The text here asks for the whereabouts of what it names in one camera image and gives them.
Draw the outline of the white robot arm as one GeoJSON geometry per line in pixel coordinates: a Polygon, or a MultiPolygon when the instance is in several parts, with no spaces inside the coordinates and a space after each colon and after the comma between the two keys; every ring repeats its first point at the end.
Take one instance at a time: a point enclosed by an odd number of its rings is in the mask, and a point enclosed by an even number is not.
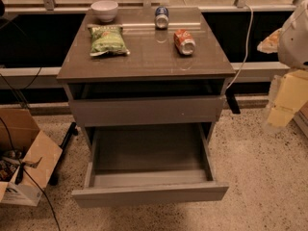
{"type": "Polygon", "coordinates": [[[308,0],[302,1],[283,26],[257,46],[262,53],[276,53],[291,70],[275,76],[269,88],[266,124],[285,127],[308,101],[308,0]]]}

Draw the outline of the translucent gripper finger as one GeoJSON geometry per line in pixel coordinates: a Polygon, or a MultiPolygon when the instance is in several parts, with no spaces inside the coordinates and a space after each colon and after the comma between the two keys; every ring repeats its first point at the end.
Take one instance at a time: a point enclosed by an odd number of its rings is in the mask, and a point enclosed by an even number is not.
{"type": "Polygon", "coordinates": [[[281,29],[277,29],[272,32],[268,37],[266,37],[258,44],[257,50],[266,54],[277,53],[280,33],[281,29]]]}

